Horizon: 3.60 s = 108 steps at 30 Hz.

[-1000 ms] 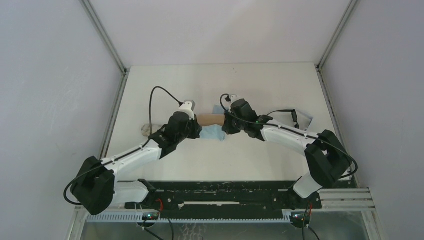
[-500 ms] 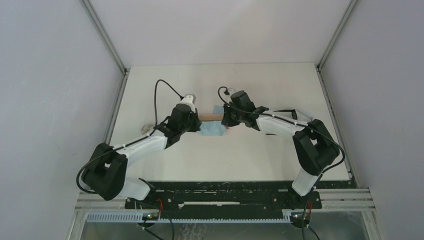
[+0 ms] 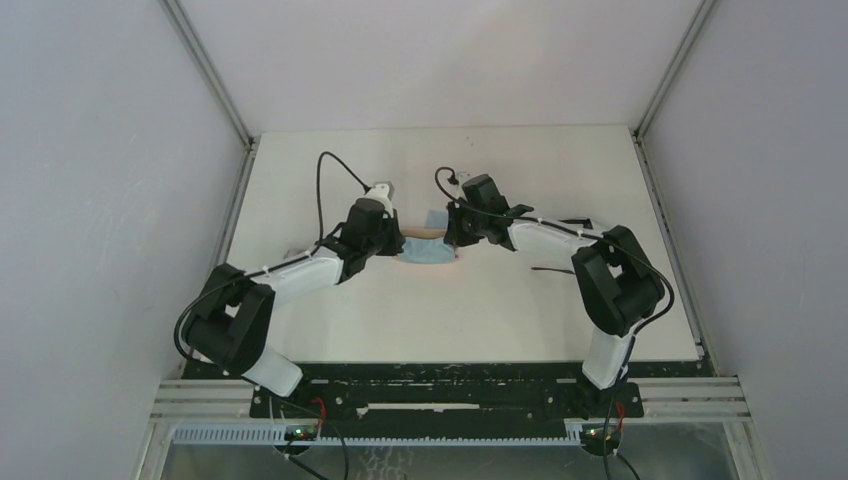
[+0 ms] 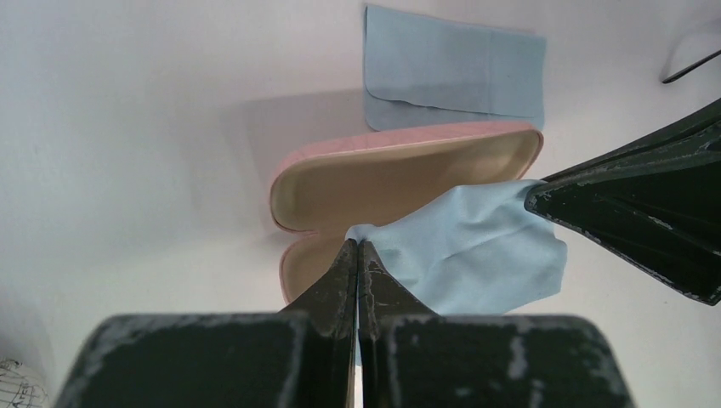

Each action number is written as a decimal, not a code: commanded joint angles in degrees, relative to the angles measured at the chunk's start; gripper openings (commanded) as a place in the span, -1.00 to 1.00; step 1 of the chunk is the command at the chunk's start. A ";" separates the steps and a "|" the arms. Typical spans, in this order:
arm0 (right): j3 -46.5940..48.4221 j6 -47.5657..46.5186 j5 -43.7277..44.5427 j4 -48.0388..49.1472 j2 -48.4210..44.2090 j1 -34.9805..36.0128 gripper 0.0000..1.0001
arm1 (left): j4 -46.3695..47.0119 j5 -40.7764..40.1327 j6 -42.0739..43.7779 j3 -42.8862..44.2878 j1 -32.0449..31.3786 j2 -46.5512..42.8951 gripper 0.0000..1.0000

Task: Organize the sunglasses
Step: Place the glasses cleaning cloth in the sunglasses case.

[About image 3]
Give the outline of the pink glasses case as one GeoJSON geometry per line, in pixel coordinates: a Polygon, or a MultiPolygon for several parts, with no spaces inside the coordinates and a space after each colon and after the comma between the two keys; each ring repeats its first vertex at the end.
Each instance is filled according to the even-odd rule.
{"type": "Polygon", "coordinates": [[[444,242],[446,233],[444,228],[402,229],[405,242],[396,259],[413,265],[446,265],[455,262],[458,259],[457,250],[444,242]]]}

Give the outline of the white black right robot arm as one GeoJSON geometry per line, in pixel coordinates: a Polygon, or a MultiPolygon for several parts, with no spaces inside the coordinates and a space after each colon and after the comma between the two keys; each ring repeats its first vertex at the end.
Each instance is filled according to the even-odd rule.
{"type": "Polygon", "coordinates": [[[467,179],[451,167],[434,175],[449,202],[447,244],[487,240],[512,252],[568,260],[593,333],[582,377],[595,389],[617,385],[628,371],[637,335],[666,315],[676,296],[648,259],[635,234],[616,225],[601,231],[589,220],[557,221],[511,205],[487,174],[467,179]]]}

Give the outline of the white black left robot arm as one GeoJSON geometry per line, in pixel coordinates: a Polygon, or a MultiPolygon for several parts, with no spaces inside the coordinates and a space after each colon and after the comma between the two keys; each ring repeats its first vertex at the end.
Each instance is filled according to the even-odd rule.
{"type": "Polygon", "coordinates": [[[374,256],[398,255],[404,242],[391,202],[360,197],[347,219],[303,254],[253,273],[228,263],[215,267],[182,315],[176,338],[222,371],[288,397],[303,373],[268,342],[274,311],[350,280],[374,256]]]}

